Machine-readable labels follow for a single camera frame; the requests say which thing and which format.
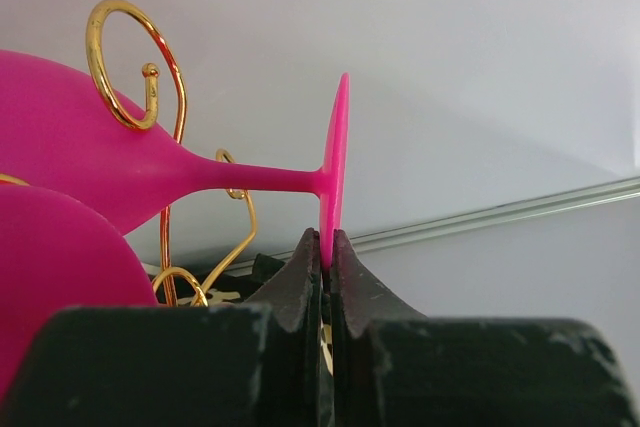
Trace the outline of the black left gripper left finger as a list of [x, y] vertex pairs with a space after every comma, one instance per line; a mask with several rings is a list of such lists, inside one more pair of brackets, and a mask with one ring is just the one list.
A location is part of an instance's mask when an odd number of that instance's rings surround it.
[[315, 426], [319, 236], [240, 304], [76, 308], [31, 344], [5, 426]]

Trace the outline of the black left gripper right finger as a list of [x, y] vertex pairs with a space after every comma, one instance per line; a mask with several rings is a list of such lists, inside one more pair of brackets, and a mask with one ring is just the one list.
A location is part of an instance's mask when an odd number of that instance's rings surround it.
[[617, 358], [568, 318], [429, 317], [359, 260], [343, 231], [330, 270], [339, 426], [635, 426]]

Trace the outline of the magenta plastic wine glass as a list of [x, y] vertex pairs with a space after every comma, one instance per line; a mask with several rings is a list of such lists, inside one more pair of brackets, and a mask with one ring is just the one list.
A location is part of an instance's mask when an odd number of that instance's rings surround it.
[[1, 389], [56, 312], [154, 306], [156, 295], [123, 235], [80, 201], [35, 186], [1, 187]]

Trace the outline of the gold wire wine glass rack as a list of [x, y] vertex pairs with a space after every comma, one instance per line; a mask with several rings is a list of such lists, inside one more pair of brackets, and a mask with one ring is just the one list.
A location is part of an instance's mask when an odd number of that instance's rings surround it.
[[155, 122], [126, 126], [133, 104], [105, 102], [101, 30], [89, 32], [90, 74], [1, 54], [1, 310], [46, 317], [76, 305], [152, 306], [156, 296], [126, 235], [173, 201], [244, 185], [240, 165], [185, 150]]

